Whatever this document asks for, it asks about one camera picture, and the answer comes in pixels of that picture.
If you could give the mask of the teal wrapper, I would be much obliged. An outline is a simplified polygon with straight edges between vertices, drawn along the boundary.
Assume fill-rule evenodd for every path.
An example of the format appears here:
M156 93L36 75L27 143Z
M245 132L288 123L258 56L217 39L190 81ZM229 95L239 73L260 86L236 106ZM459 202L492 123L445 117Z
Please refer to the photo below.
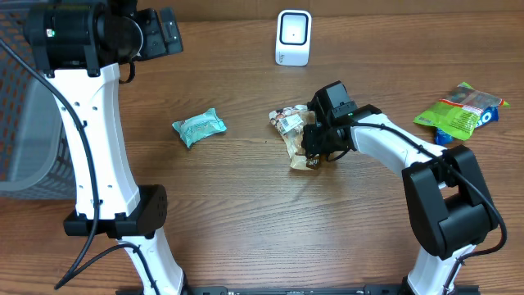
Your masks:
M211 135L227 131L227 126L218 117L214 108L210 108L198 116L175 121L172 127L178 132L179 137L187 148L191 148L194 143L208 138Z

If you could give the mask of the green snack bag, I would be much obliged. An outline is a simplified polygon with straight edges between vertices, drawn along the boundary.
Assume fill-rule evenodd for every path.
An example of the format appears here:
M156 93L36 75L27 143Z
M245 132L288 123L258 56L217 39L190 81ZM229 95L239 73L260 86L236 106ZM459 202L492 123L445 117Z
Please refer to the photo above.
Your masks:
M444 98L413 119L415 124L437 128L441 133L466 141L475 128L498 120L498 109L510 107L505 100L462 82Z

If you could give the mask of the beige snack bag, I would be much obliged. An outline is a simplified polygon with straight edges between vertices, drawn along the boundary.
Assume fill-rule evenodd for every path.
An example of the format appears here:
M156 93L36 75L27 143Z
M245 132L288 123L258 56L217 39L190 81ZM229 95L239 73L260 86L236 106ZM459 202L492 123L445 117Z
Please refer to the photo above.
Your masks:
M290 167L295 170L316 170L320 167L318 157L309 159L301 146L304 130L315 122L315 114L306 105L295 105L271 111L269 123L280 133L290 157Z

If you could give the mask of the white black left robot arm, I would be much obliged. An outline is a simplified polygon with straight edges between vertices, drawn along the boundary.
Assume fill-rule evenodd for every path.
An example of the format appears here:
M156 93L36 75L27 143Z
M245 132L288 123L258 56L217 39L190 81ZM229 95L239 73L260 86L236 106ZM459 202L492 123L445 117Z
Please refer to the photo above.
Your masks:
M125 250L144 294L182 294L186 278L165 236L167 193L135 182L119 110L120 67L180 53L174 11L134 1L49 1L33 5L24 36L32 74L61 113L75 173L76 203L63 226L93 241L105 234Z

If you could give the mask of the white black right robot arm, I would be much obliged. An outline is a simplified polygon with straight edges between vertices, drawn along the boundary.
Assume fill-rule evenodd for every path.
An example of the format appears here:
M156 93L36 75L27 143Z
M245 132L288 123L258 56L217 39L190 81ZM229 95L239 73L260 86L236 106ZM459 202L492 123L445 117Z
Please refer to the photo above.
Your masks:
M304 127L307 158L336 161L361 152L403 180L420 251L397 293L478 294L477 287L456 285L456 276L468 258L500 250L508 232L474 153L417 138L373 105L357 107L340 81L318 90L307 107L315 114Z

